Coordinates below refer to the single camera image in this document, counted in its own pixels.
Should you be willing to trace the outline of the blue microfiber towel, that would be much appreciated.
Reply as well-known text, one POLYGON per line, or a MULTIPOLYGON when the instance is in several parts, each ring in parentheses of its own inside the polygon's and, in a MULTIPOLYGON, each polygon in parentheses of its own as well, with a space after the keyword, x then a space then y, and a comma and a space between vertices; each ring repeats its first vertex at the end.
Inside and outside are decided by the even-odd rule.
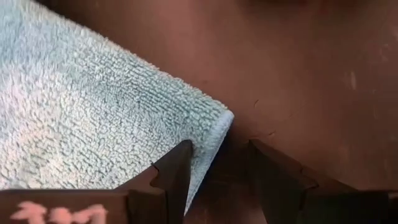
POLYGON ((189 139, 191 203, 233 118, 45 6, 0 0, 0 190, 113 189, 189 139))

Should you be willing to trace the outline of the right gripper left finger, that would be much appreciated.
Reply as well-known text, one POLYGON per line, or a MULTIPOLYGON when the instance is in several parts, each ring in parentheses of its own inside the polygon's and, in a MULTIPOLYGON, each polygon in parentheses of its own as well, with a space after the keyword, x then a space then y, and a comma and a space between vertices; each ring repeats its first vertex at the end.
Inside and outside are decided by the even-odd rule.
POLYGON ((0 190, 0 224, 182 224, 193 143, 111 190, 0 190))

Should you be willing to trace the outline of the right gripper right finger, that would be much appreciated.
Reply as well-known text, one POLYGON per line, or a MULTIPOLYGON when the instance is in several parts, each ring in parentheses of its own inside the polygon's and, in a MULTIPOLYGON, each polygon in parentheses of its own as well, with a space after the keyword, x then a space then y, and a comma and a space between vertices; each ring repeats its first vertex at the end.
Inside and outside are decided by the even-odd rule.
POLYGON ((249 176, 267 224, 398 224, 397 190, 358 190, 263 142, 248 142, 249 176))

